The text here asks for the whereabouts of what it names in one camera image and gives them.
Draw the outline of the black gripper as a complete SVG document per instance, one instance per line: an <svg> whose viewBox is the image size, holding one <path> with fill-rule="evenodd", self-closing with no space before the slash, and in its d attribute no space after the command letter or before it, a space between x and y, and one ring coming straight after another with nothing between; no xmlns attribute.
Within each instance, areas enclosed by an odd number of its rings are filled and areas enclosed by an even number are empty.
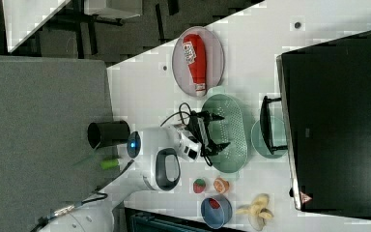
<svg viewBox="0 0 371 232"><path fill-rule="evenodd" d="M210 121L221 121L224 117L209 113L208 111L196 112L192 111L188 118L186 129L192 133L198 142L202 144L201 155L206 155L206 147L209 144L209 135L207 133ZM230 145L229 142L214 144L212 151L219 153Z"/></svg>

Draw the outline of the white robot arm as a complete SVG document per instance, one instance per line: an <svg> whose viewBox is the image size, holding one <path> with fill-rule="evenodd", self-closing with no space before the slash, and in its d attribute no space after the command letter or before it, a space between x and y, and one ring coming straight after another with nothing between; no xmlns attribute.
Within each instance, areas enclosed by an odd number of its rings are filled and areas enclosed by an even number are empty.
<svg viewBox="0 0 371 232"><path fill-rule="evenodd" d="M208 111L187 114L188 123L151 127L128 137L130 161L119 176L104 188L39 219L31 232L113 232L113 210L137 191L169 191L180 181L179 159L209 160L227 145L215 143L209 124L224 118Z"/></svg>

